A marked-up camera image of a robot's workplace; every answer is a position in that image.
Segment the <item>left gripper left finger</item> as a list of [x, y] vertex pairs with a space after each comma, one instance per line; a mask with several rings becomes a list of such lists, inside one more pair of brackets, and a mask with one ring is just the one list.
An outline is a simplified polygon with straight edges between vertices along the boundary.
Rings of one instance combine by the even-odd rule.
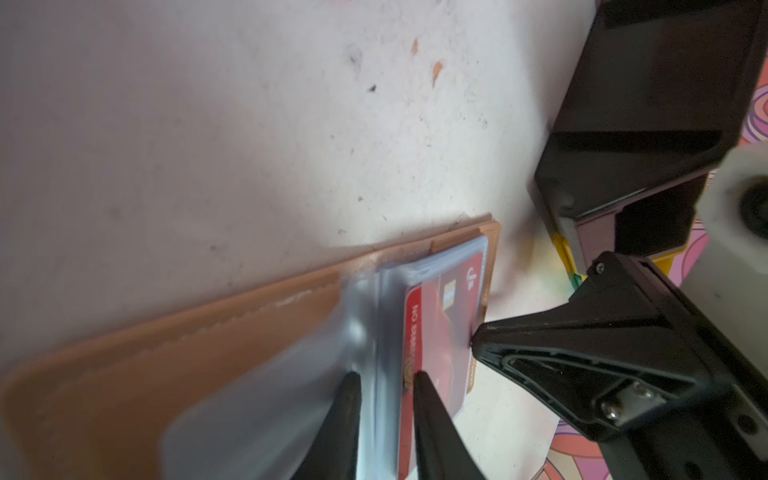
[[361, 402], [361, 377], [349, 372], [293, 480], [356, 479]]

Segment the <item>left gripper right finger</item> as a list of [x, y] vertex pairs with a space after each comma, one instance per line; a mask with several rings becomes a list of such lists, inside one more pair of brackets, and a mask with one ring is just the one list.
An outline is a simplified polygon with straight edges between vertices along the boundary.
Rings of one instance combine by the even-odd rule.
[[420, 479], [484, 479], [425, 371], [414, 376], [414, 434]]

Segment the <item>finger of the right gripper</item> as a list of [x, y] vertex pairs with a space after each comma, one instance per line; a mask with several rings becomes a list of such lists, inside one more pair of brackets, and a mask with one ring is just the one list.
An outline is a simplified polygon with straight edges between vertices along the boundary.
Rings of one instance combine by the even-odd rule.
[[482, 324], [472, 353], [606, 441], [720, 405], [736, 377], [719, 341], [652, 261], [605, 252], [565, 304]]

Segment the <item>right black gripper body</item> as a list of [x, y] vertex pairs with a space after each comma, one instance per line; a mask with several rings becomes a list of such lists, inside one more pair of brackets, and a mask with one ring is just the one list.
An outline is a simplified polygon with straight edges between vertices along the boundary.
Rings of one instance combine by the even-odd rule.
[[648, 260], [600, 257], [606, 361], [594, 396], [617, 479], [764, 479], [767, 381], [690, 295]]

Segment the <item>tan leather card holder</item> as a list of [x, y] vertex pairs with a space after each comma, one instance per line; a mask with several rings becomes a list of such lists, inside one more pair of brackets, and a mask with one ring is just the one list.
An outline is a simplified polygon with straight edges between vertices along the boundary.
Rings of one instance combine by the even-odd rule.
[[477, 237], [490, 218], [91, 338], [32, 360], [1, 389], [1, 417], [31, 479], [156, 479], [159, 441], [184, 410], [316, 329], [344, 281]]

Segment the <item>red credit card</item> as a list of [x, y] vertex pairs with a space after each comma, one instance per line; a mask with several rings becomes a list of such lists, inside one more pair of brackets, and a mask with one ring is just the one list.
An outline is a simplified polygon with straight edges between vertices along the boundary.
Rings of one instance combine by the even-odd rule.
[[470, 372], [470, 337], [483, 284], [483, 252], [450, 253], [406, 265], [403, 300], [403, 397], [397, 477], [416, 469], [413, 377], [425, 371], [448, 415], [463, 408]]

